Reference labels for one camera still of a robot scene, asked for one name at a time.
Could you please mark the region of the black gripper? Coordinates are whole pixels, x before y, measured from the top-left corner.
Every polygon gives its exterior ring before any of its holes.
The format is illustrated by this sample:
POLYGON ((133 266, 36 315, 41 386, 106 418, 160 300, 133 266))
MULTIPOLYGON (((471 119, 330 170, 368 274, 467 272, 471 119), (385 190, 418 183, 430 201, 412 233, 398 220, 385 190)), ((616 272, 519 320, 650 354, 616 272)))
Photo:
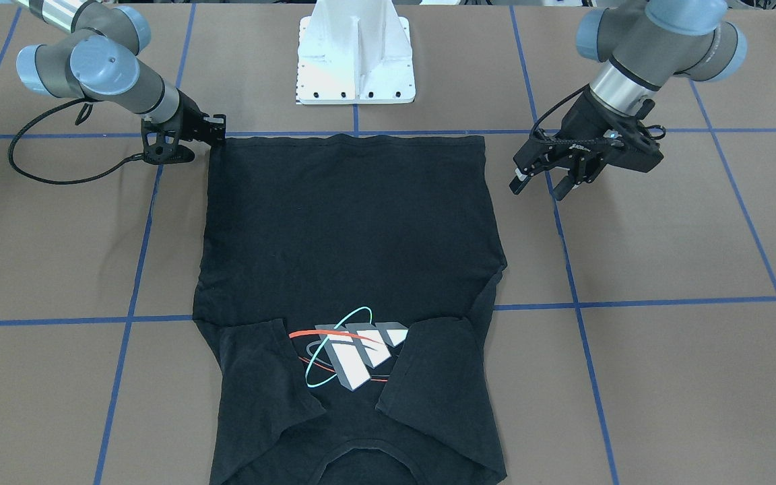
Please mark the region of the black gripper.
POLYGON ((597 100, 590 88, 578 89, 533 124, 529 139, 513 157, 515 175, 509 190, 519 195, 532 177, 563 168, 567 174, 552 188, 554 199, 562 201, 577 185, 594 182, 606 166, 647 174, 664 158, 659 144, 664 127, 643 124, 653 108, 655 101, 645 98, 637 114, 625 116, 597 100), (576 101, 564 115, 560 129, 548 135, 541 122, 572 98, 576 101))
POLYGON ((211 147, 224 144, 227 132, 225 114, 209 115, 185 94, 178 95, 176 110, 168 119, 145 115, 141 121, 143 162, 155 166, 192 162, 191 148, 182 141, 202 141, 211 147))

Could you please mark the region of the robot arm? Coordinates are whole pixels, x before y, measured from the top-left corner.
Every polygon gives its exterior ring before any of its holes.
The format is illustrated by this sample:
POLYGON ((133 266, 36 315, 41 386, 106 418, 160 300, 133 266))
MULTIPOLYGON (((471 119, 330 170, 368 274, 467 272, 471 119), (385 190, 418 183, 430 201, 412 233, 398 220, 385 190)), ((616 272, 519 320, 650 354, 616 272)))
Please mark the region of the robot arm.
POLYGON ((224 142, 226 117, 196 102, 138 59, 152 39, 148 21, 127 6, 98 1, 21 1, 67 34, 53 45, 25 46, 15 67, 31 92, 84 102, 114 102, 141 119, 143 158, 154 165, 190 162, 183 141, 224 142))
POLYGON ((576 49, 602 67, 564 99, 571 106, 554 135, 533 124, 513 158, 512 193, 555 168, 566 170, 552 190, 558 201, 607 166, 643 174, 656 168, 666 129, 644 123, 655 95, 673 77, 721 81, 745 61, 748 40, 725 21, 728 9, 724 1, 628 1, 586 13, 576 49))

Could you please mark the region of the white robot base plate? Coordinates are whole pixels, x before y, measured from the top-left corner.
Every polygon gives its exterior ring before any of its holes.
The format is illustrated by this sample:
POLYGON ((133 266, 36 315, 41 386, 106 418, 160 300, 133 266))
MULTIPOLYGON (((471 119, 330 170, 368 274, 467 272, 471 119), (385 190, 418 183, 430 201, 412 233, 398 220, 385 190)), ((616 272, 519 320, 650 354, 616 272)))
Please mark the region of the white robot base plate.
POLYGON ((407 104, 415 97, 410 24, 391 1, 317 1, 301 19, 299 104, 407 104))

